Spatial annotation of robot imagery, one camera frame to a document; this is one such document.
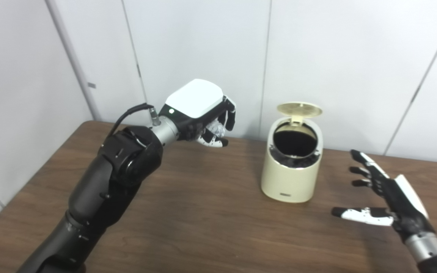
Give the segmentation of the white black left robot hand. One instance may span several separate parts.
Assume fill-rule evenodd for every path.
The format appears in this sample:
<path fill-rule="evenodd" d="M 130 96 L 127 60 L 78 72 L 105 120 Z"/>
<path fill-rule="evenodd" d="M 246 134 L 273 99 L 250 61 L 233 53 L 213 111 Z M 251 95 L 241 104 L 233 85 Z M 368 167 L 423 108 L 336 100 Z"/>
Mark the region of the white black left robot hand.
<path fill-rule="evenodd" d="M 207 147 L 226 147 L 224 131 L 232 131 L 236 103 L 216 84 L 194 79 L 173 92 L 159 111 L 161 124 L 153 133 L 163 146 L 195 141 Z"/>

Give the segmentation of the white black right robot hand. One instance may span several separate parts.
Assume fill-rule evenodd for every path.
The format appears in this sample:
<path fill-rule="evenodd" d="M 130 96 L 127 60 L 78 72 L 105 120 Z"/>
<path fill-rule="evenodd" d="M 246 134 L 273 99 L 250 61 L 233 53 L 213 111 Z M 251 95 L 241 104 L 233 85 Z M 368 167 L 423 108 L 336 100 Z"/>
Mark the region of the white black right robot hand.
<path fill-rule="evenodd" d="M 362 168 L 351 166 L 350 172 L 364 176 L 364 179 L 353 181 L 352 185 L 370 188 L 386 202 L 387 207 L 333 207 L 331 215 L 347 221 L 391 226 L 402 242 L 413 235 L 436 233 L 423 202 L 404 175 L 390 178 L 378 163 L 365 153 L 357 150 L 351 150 L 350 153 L 354 161 L 363 165 Z"/>

